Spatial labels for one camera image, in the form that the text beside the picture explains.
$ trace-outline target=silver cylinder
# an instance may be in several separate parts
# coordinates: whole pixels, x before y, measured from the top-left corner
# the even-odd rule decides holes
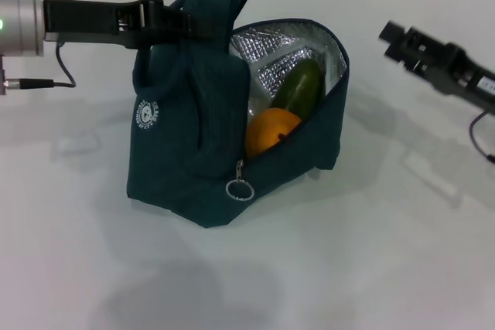
[[[41,0],[0,0],[0,56],[42,56]]]

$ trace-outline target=zipper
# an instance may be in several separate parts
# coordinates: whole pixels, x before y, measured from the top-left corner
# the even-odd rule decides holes
[[[225,185],[225,192],[229,195],[234,200],[237,201],[249,201],[254,197],[254,188],[253,186],[246,181],[245,179],[242,179],[242,168],[244,166],[244,160],[239,160],[237,164],[235,165],[235,179],[232,179]],[[238,185],[244,185],[247,187],[247,190],[249,191],[249,196],[247,197],[242,197],[242,196],[236,196],[233,194],[230,190],[230,187],[233,184],[238,184]]]

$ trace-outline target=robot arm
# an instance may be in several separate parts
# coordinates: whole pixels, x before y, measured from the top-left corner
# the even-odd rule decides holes
[[[380,39],[390,43],[385,56],[428,81],[443,94],[454,95],[495,114],[495,74],[473,62],[466,51],[410,28],[389,22]]]
[[[43,40],[57,42],[58,46],[104,43],[146,49],[185,38],[209,39],[213,35],[207,20],[199,21],[186,12],[166,7],[163,0],[0,0],[0,9],[0,95],[8,89],[71,86],[52,80],[5,78],[2,57],[42,56]]]

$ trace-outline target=silver foil lining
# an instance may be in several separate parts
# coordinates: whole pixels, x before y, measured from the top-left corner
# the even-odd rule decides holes
[[[325,73],[326,92],[346,70],[333,37],[311,22],[273,22],[253,26],[232,36],[230,54],[249,63],[250,116],[269,107],[288,73],[301,60],[317,60]]]

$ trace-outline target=circular logo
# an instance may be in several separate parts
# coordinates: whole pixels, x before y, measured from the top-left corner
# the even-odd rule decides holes
[[[142,100],[136,110],[136,123],[141,129],[149,129],[158,120],[158,104]]]

